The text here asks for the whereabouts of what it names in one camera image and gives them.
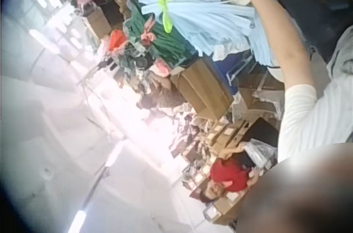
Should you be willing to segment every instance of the white sleeve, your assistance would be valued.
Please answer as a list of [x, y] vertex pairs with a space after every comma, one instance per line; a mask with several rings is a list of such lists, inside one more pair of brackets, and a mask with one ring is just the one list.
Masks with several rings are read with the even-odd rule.
[[353, 130], [353, 76], [333, 80], [317, 101], [315, 88], [296, 85], [285, 95], [278, 162], [301, 151], [346, 142]]

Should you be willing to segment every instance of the store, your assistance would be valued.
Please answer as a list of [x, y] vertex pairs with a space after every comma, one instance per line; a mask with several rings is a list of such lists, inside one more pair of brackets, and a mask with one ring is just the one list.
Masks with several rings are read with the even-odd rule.
[[[335, 28], [277, 1], [320, 97], [352, 0], [303, 4], [332, 12]], [[277, 165], [285, 112], [284, 77], [250, 0], [2, 0], [1, 13], [1, 182], [24, 226], [236, 231], [250, 188]], [[243, 185], [214, 181], [229, 161]]]

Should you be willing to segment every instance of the plastic bag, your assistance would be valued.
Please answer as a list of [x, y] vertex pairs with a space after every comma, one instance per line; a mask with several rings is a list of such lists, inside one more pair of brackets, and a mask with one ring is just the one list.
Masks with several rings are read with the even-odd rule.
[[256, 139], [251, 139], [250, 142], [244, 144], [244, 149], [255, 165], [261, 169], [264, 168], [273, 157], [277, 157], [277, 148]]

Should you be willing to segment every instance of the package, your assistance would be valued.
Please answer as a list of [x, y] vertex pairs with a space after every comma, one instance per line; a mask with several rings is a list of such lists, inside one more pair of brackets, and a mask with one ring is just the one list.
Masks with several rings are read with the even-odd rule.
[[233, 97], [214, 74], [206, 61], [200, 59], [171, 80], [197, 116], [218, 121], [229, 109]]
[[220, 143], [226, 147], [238, 133], [244, 122], [244, 120], [238, 120], [235, 124], [227, 125], [227, 127], [225, 127], [222, 133], [217, 137], [216, 143]]
[[92, 13], [83, 17], [83, 22], [96, 40], [102, 39], [111, 32], [111, 26], [100, 7], [95, 8]]
[[195, 160], [202, 159], [202, 156], [197, 153], [196, 147], [193, 145], [188, 146], [181, 155], [187, 162], [194, 162]]
[[259, 168], [264, 168], [272, 157], [277, 156], [277, 148], [274, 148], [264, 142], [251, 139], [244, 145], [245, 151]]
[[238, 78], [239, 93], [248, 110], [276, 113], [276, 107], [271, 102], [263, 102], [254, 94], [261, 90], [283, 91], [284, 84], [272, 77], [271, 74], [244, 74]]
[[205, 137], [205, 143], [208, 146], [213, 146], [213, 144], [216, 142], [218, 136], [223, 132], [223, 130], [227, 127], [226, 124], [217, 122], [217, 124], [213, 127], [212, 130], [210, 130]]

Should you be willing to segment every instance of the box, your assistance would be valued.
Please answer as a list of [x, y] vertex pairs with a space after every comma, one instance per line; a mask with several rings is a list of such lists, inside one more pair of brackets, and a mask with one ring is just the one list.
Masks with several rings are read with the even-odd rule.
[[95, 8], [87, 17], [83, 17], [83, 22], [98, 41], [111, 32], [111, 26], [100, 7]]
[[202, 156], [196, 151], [196, 147], [190, 145], [186, 150], [181, 154], [182, 157], [188, 162], [194, 162], [195, 160], [201, 160]]
[[216, 143], [222, 144], [225, 148], [244, 125], [244, 122], [244, 120], [238, 120], [235, 124], [227, 125], [216, 139]]
[[221, 122], [217, 122], [215, 127], [213, 127], [212, 130], [210, 130], [205, 137], [205, 142], [208, 146], [213, 146], [213, 144], [216, 142], [218, 136], [223, 132], [223, 130], [227, 127], [226, 124], [223, 124]]
[[248, 110], [261, 115], [263, 112], [276, 113], [271, 102], [262, 102], [253, 96], [257, 90], [284, 91], [284, 84], [276, 80], [270, 73], [242, 74], [238, 77], [238, 89]]
[[227, 226], [231, 222], [231, 219], [222, 215], [212, 204], [209, 205], [203, 213], [205, 219], [213, 224]]
[[203, 59], [173, 75], [171, 80], [199, 117], [217, 121], [233, 102], [229, 91], [221, 85]]
[[218, 199], [213, 205], [223, 216], [225, 220], [237, 219], [239, 210], [244, 202], [247, 190], [237, 193], [229, 192], [225, 196]]

